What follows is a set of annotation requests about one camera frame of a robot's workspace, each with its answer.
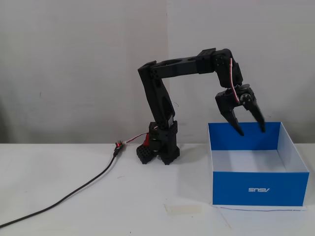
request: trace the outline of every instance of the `blue box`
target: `blue box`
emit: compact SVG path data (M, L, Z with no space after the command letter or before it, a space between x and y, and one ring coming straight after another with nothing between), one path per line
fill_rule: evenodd
M280 122L209 123L214 205L302 206L309 171Z

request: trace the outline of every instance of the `white wall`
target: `white wall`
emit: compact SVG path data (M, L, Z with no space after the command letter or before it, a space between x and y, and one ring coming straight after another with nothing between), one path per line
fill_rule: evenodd
M153 117L137 69L211 47L233 52L267 121L315 142L314 10L311 0L1 0L0 142L142 133ZM206 123L225 121L217 75L170 83L178 141L205 142Z
M137 69L165 58L166 0L0 1L0 141L142 133L153 116Z
M169 0L169 58L229 48L266 121L282 121L296 143L315 142L315 1ZM208 122L225 122L214 74L170 80L178 142L205 142ZM254 121L235 109L238 121Z

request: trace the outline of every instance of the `black cable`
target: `black cable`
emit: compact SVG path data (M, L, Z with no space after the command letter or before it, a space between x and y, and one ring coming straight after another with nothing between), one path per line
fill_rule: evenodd
M82 188L84 188L84 187L86 187L87 185L89 185L90 183L92 183L94 180L96 180L96 179L99 178L102 174L104 174L104 173L109 169L109 167L113 164L113 161L115 160L115 157L117 156L117 154L118 154L118 152L119 152L119 151L116 151L116 150L117 150L117 148L115 149L113 159L110 161L110 163L109 163L109 165L106 167L106 169L103 170L99 175L97 175L97 176L95 176L94 178L92 178L89 182L87 182L86 184L83 184L81 187L77 188L77 189L74 190L72 193L70 193L70 194L68 194L67 196L65 196L64 198L62 198L59 202L56 202L55 204L53 204L53 205L51 205L51 206L49 206L49 207L47 207L47 208L45 208L45 209L43 209L43 210L37 211L37 212L35 212L35 213L33 213L33 214L30 214L30 215L24 216L24 217L22 217L22 218L20 218L20 219L16 219L16 220L10 221L10 222L8 222L8 223L2 224L2 225L0 225L0 228L4 228L4 227L6 227L6 226L8 226L8 225L12 225L12 224L17 223L17 222L19 222L19 221L28 219L28 218L30 218L30 217L32 217L32 216L36 216L36 215L41 214L41 213L43 213L43 212L45 212L45 211L48 211L48 210L50 210L51 208L54 208L55 206L57 206L57 205L59 205L60 203L62 203L64 200L66 200L67 198L69 198L70 196L72 196L73 194L75 194L76 192L78 192L79 190L81 190Z

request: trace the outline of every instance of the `red wire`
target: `red wire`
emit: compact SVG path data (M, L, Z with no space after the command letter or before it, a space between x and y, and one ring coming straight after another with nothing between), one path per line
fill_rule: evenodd
M231 82L231 88L233 90L233 94L234 94L234 98L236 100L236 102L240 102L240 100L238 99L237 97L237 94L236 94L236 91L235 91L235 88L234 88L234 85L233 85L233 77L232 77L232 58L230 58L230 82Z
M134 137L134 138L129 139L128 141L126 141L126 143L129 143L129 142L135 140L136 138L138 138L138 137L140 137L141 135L144 135L144 134L147 134L147 133L139 134L139 135L137 135L136 137Z

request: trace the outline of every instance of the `white wire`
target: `white wire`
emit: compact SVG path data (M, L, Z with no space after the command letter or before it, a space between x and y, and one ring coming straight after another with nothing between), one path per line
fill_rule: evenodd
M139 135L133 137L132 139L127 140L127 141L124 141L124 144L127 144L127 143L129 143L129 142L135 140L136 138L140 137L141 135L144 135L144 134L147 134L147 132L146 132L146 133L139 134Z
M232 77L232 58L230 58L230 82L231 82L231 87L232 87L232 90L233 90L233 93L234 93L235 100L239 103L240 100L238 99L238 96L237 96L237 94L236 94L236 91L235 91L235 88L234 88L234 85L233 85L233 77Z

